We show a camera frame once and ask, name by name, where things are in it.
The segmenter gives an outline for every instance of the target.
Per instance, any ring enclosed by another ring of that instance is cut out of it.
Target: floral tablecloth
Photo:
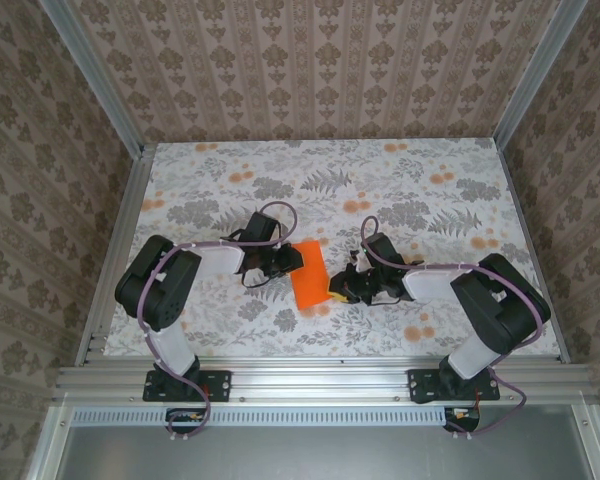
[[[538,285],[491,139],[161,144],[130,259],[153,234],[218,239],[273,199],[295,206],[291,240],[318,240],[330,276],[358,248],[363,218],[375,214],[407,260],[477,262],[500,252]],[[283,207],[268,213],[290,224]],[[446,355],[472,332],[457,302],[369,308],[330,300],[298,311],[288,277],[252,290],[237,275],[196,280],[183,316],[185,335],[207,356]],[[105,353],[149,354],[119,306]],[[518,353],[557,355],[551,325]]]

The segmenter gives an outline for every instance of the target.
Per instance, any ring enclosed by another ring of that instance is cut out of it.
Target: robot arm
[[[140,293],[151,271],[172,248],[173,242],[164,237],[149,238],[118,283],[115,297],[129,316],[136,317]],[[149,290],[143,310],[150,327],[148,335],[161,360],[178,375],[186,377],[196,362],[180,317],[194,278],[237,273],[244,255],[241,248],[227,244],[180,251],[167,263],[164,278]]]
[[[268,244],[275,243],[270,240],[276,228],[280,228],[277,220],[255,212],[245,229],[222,242],[194,244],[169,258],[162,268],[162,278],[158,276],[151,285],[142,310],[149,326],[147,335],[162,366],[196,382],[199,362],[180,319],[195,278],[242,274],[244,279],[244,274],[255,268],[276,278],[302,266],[302,256],[290,244],[279,248]],[[118,282],[115,298],[129,316],[137,317],[140,296],[152,271],[173,247],[166,238],[152,236]]]
[[[386,292],[398,300],[459,300],[475,333],[440,362],[439,371],[428,372],[416,381],[411,396],[417,403],[433,400],[475,398],[476,385],[490,384],[487,367],[518,347],[537,328],[528,306],[509,288],[487,274],[471,270],[399,269],[405,265],[389,238],[375,233],[367,239],[375,256],[352,252],[355,265],[331,279],[330,293],[346,303],[373,305],[373,297]],[[551,317],[549,305],[502,255],[491,254],[479,262],[484,271],[506,279],[534,305],[545,323]]]

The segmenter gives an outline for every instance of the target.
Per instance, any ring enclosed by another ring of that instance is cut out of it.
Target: aluminum frame
[[[76,8],[75,5],[72,5],[74,2],[41,0],[40,3],[60,33],[71,57],[80,67],[129,155],[134,161],[137,160],[142,153],[142,132],[129,115],[125,106],[126,100],[119,94],[114,83],[108,77],[106,66],[95,53],[89,35],[80,21],[80,13],[74,11]]]
[[[504,150],[511,140],[586,5],[587,0],[569,0],[556,8],[493,134],[499,149]]]
[[[164,427],[169,407],[76,407],[72,427]],[[241,407],[214,405],[209,427],[442,427],[444,407]],[[173,426],[191,426],[175,419]]]
[[[126,409],[141,409],[147,405],[200,406],[195,403],[142,402],[145,375],[153,368],[152,358],[104,355],[115,308],[115,279],[120,277],[126,266],[155,152],[155,145],[145,148],[142,157],[132,168],[76,366],[60,371],[52,406],[31,464],[29,480],[56,478],[76,407],[124,406]],[[543,294],[549,298],[502,154],[500,158],[525,238],[530,245]],[[498,365],[497,370],[504,379],[525,391],[529,404],[563,404],[572,407],[592,472],[596,480],[600,480],[600,410],[598,406],[591,405],[595,402],[595,392],[588,379],[587,367],[568,363],[564,340],[556,323],[554,330],[561,350],[560,358],[547,355],[513,356]],[[406,371],[412,368],[436,368],[439,361],[435,357],[201,358],[205,369],[228,369],[233,372],[231,400],[224,408],[362,407],[370,411],[389,406],[413,408],[415,405],[409,398],[406,385]],[[501,387],[501,393],[499,402],[485,402],[485,407],[489,408],[490,403],[515,405],[520,400],[515,392],[507,388]],[[467,403],[470,402],[432,402],[429,405],[460,406]]]
[[[549,309],[551,310],[551,319],[549,321],[551,322],[551,326],[553,327],[553,333],[555,334],[556,340],[558,341],[558,348],[560,349],[560,360],[564,363],[570,363],[571,357],[569,356],[569,351],[567,350],[567,344],[564,341],[564,335],[562,335],[562,329],[560,328],[560,323],[558,322],[558,315],[556,314],[556,311],[553,308],[553,302],[551,301],[551,295],[549,295],[549,288],[547,287],[547,282],[544,279],[542,268],[540,268],[540,261],[538,260],[538,255],[536,254],[536,249],[533,245],[533,240],[531,239],[531,233],[529,232],[527,221],[524,218],[524,213],[522,212],[520,197],[518,197],[516,189],[513,185],[511,172],[509,172],[509,167],[507,165],[507,160],[504,156],[504,153],[500,147],[497,147],[497,149],[498,155],[500,156],[500,163],[502,164],[502,170],[504,171],[504,178],[507,180],[507,186],[509,187],[509,192],[511,193],[511,198],[513,199],[513,205],[515,206],[516,213],[518,214],[520,227],[522,228],[524,239],[526,240],[527,246],[529,247],[529,255],[531,256],[531,262],[533,263],[533,268],[536,271],[536,275],[538,276],[538,283],[540,284],[540,290],[542,290],[542,296],[546,300],[547,304],[549,305]]]

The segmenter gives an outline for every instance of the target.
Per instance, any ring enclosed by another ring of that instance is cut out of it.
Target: orange rectangular block
[[[304,262],[304,267],[290,274],[298,310],[329,300],[331,298],[327,293],[329,275],[322,258],[320,243],[317,241],[296,243],[293,248],[302,254]]]

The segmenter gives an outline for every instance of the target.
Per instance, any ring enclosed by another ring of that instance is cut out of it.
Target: patterned wallpaper
[[[558,0],[72,0],[146,142],[491,136]]]
[[[130,159],[36,1],[0,1],[0,479],[72,363]]]
[[[507,146],[563,332],[600,398],[600,0],[590,1]]]

